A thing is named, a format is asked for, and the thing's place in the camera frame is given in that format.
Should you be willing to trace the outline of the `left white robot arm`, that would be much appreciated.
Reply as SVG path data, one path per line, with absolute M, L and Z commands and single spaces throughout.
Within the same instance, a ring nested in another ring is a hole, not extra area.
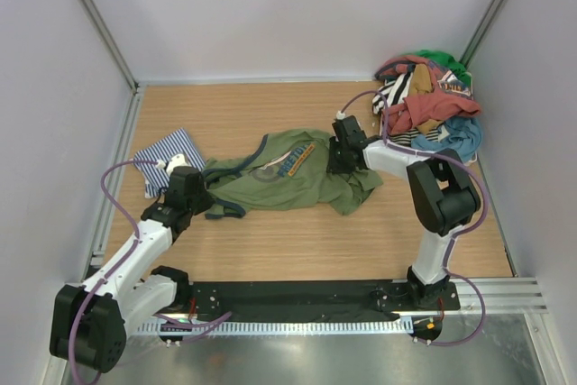
M 198 169 L 173 169 L 164 200 L 143 211 L 113 258 L 56 295 L 50 354 L 106 373 L 119 362 L 128 337 L 150 316 L 164 308 L 184 311 L 192 299 L 186 272 L 160 266 L 148 279 L 142 275 L 189 228 L 192 217 L 212 205 Z

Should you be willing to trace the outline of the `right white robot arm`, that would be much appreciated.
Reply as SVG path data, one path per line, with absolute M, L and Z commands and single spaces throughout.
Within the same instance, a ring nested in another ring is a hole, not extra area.
M 369 137 L 352 115 L 335 119 L 333 130 L 328 172 L 373 170 L 408 182 L 424 234 L 417 258 L 408 268 L 406 296 L 415 308 L 430 307 L 448 286 L 457 238 L 481 208 L 472 175 L 456 153 L 418 151 Z

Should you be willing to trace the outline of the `olive green tank top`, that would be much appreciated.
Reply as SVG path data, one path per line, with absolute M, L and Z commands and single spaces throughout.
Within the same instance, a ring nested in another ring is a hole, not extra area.
M 350 215 L 382 185 L 373 170 L 351 174 L 327 171 L 331 134 L 292 129 L 265 134 L 248 156 L 210 159 L 203 169 L 214 200 L 205 218 L 243 218 L 252 210 L 287 211 L 328 204 Z

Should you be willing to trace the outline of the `blue white striped tank top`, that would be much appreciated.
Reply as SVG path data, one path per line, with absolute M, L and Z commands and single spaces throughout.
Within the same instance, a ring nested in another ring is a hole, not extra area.
M 170 133 L 153 145 L 137 151 L 134 166 L 144 178 L 144 196 L 155 198 L 169 184 L 169 176 L 177 167 L 202 170 L 206 164 L 197 146 L 184 128 Z

